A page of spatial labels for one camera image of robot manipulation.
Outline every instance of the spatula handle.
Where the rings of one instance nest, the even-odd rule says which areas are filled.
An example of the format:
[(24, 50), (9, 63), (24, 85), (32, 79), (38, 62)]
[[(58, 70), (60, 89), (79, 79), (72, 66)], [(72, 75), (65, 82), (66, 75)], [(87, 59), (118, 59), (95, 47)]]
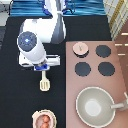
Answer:
[(46, 71), (42, 71), (42, 78), (46, 77)]

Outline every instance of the white bowl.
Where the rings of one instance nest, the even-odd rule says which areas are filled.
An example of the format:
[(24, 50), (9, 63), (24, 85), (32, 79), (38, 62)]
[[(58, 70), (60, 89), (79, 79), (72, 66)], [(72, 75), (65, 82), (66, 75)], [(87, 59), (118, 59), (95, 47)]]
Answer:
[(113, 98), (99, 87), (83, 89), (76, 99), (76, 110), (80, 119), (91, 127), (106, 127), (115, 117)]
[(50, 110), (41, 110), (41, 111), (36, 111), (33, 114), (33, 128), (40, 128), (42, 123), (43, 123), (43, 116), (47, 115), (50, 118), (49, 121), (49, 128), (56, 128), (56, 117), (54, 115), (53, 112), (51, 112)]

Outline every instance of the stove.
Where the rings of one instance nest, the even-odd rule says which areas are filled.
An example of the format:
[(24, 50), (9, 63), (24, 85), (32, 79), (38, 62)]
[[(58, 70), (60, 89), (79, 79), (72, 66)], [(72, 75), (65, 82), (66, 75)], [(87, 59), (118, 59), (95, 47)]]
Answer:
[[(79, 42), (84, 44), (85, 52), (81, 50), (81, 45), (79, 47)], [(115, 103), (125, 99), (123, 93), (126, 87), (115, 42), (75, 41), (66, 43), (66, 128), (91, 128), (82, 122), (76, 111), (77, 96), (87, 87), (100, 87), (106, 90)], [(106, 128), (128, 127), (127, 117), (128, 112), (125, 111), (123, 115), (115, 117)]]

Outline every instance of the black burner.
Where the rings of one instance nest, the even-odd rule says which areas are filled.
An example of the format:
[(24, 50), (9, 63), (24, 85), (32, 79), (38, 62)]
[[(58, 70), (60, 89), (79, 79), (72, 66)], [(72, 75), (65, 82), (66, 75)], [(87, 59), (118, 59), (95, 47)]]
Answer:
[(79, 62), (75, 66), (75, 72), (79, 76), (87, 76), (91, 71), (89, 64), (86, 62)]
[(96, 54), (100, 57), (108, 57), (111, 54), (111, 49), (106, 45), (99, 45), (96, 48)]
[(115, 72), (114, 66), (109, 62), (100, 63), (98, 70), (103, 76), (112, 76)]

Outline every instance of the burner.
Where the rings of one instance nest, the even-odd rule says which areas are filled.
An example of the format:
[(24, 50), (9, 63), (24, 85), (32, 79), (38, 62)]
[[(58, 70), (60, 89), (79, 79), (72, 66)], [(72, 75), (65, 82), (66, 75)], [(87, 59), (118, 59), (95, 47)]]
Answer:
[(108, 57), (111, 54), (111, 49), (106, 45), (99, 45), (96, 48), (96, 54), (100, 57)]
[(75, 66), (75, 72), (79, 76), (87, 76), (91, 71), (89, 64), (86, 62), (79, 62)]
[(78, 42), (73, 46), (74, 54), (79, 58), (84, 58), (88, 55), (88, 46), (85, 43)]
[(109, 62), (100, 63), (98, 70), (103, 76), (112, 76), (115, 72), (114, 66)]

